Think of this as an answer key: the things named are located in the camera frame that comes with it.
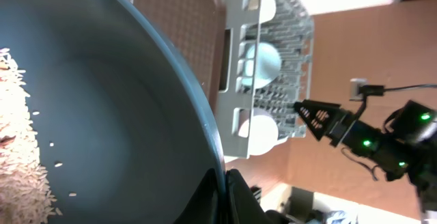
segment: metal rack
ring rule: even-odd
[[[218,94],[216,121],[226,156],[249,157],[249,137],[239,137],[240,110],[254,107],[268,111],[278,124],[279,139],[304,137],[306,126],[299,124],[292,111],[294,102],[308,98],[311,84],[313,21],[299,0],[276,0],[275,17],[259,23],[260,6],[247,10],[249,0],[225,0],[227,29],[230,30],[227,88]],[[255,69],[260,42],[273,44],[282,58],[281,72],[271,84],[262,88],[241,88],[243,56],[247,45],[255,43]]]

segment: wall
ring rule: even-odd
[[[437,83],[437,0],[412,1],[376,8],[317,15],[311,99],[349,102],[350,79],[397,87]],[[371,98],[363,120],[381,127],[394,110],[409,99],[437,108],[436,90],[391,93]],[[374,182],[361,166],[310,133],[290,145],[287,183],[348,199],[375,208],[419,218],[407,177],[395,182]]]

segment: gray dish rack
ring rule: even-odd
[[[306,126],[298,119],[293,104],[309,97],[314,32],[313,20],[299,0],[276,0],[274,18],[262,24],[260,8],[247,10],[247,3],[226,0],[227,28],[231,31],[227,88],[219,92],[216,108],[224,154],[240,158],[249,157],[251,138],[250,133],[247,138],[237,135],[241,109],[269,112],[278,125],[279,140],[305,136]],[[247,46],[255,43],[256,59],[260,42],[271,43],[279,51],[280,75],[261,89],[242,87],[239,80]]]

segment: rice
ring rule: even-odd
[[[23,73],[9,49],[0,49],[0,223],[47,223],[56,199],[40,164],[25,100],[30,95],[21,87]]]

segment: light blue bowl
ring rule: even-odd
[[[251,46],[247,51],[246,58],[252,60],[246,60],[243,70],[246,77],[243,78],[242,84],[246,87],[252,87],[255,45]],[[272,44],[259,43],[255,71],[255,89],[263,88],[275,80],[279,76],[281,63],[281,56]]]

